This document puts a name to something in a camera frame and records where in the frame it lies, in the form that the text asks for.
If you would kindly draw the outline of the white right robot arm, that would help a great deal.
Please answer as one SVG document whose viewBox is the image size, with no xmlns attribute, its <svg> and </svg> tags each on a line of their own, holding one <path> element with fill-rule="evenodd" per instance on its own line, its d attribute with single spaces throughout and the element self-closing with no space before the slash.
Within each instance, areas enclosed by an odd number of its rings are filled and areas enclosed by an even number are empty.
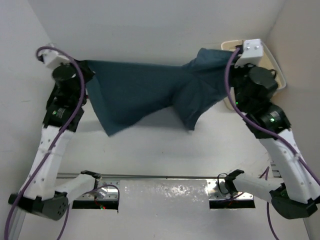
<svg viewBox="0 0 320 240">
<path fill-rule="evenodd" d="M 275 78 L 275 70 L 256 65 L 226 67 L 224 82 L 227 90 L 234 88 L 233 107 L 267 150 L 280 181 L 263 182 L 237 169 L 226 175 L 224 187 L 230 195 L 244 191 L 271 203 L 286 219 L 308 218 L 318 209 L 320 182 L 306 165 L 284 110 L 271 102 L 278 88 Z"/>
</svg>

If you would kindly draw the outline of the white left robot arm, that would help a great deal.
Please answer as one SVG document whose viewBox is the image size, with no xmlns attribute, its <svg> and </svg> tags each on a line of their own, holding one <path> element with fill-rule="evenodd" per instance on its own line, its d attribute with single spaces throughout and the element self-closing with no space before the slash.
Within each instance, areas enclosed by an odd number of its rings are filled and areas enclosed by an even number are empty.
<svg viewBox="0 0 320 240">
<path fill-rule="evenodd" d="M 73 200 L 97 186 L 100 174 L 84 170 L 75 179 L 55 186 L 63 155 L 84 114 L 83 108 L 76 107 L 85 88 L 81 87 L 77 70 L 70 63 L 59 64 L 52 71 L 52 78 L 55 85 L 46 103 L 35 159 L 20 189 L 23 194 L 12 193 L 8 203 L 57 221 Z"/>
</svg>

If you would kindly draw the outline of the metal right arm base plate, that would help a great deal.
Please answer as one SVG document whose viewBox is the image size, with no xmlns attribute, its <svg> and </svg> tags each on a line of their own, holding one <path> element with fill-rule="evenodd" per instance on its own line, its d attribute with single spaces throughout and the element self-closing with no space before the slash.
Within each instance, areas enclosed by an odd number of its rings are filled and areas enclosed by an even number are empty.
<svg viewBox="0 0 320 240">
<path fill-rule="evenodd" d="M 236 192 L 230 195 L 227 193 L 223 179 L 212 178 L 206 181 L 206 190 L 210 201 L 251 201 L 254 199 L 254 196 L 247 192 Z"/>
</svg>

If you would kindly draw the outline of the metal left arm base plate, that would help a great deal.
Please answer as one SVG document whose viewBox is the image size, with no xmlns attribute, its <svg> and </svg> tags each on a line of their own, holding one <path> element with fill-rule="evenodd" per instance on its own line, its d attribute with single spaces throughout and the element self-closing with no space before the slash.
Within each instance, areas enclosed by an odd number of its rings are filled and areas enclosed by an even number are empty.
<svg viewBox="0 0 320 240">
<path fill-rule="evenodd" d="M 100 178 L 94 190 L 79 196 L 77 201 L 118 201 L 120 180 L 116 178 Z"/>
</svg>

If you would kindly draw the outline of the blue garment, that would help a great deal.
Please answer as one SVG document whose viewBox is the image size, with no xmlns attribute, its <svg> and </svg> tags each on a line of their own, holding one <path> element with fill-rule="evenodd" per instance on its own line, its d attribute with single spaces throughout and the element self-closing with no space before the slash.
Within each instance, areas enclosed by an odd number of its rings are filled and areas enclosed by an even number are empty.
<svg viewBox="0 0 320 240">
<path fill-rule="evenodd" d="M 108 136 L 172 107 L 187 130 L 227 96 L 225 69 L 232 53 L 202 48 L 181 66 L 88 61 L 95 73 L 86 84 L 92 108 Z"/>
</svg>

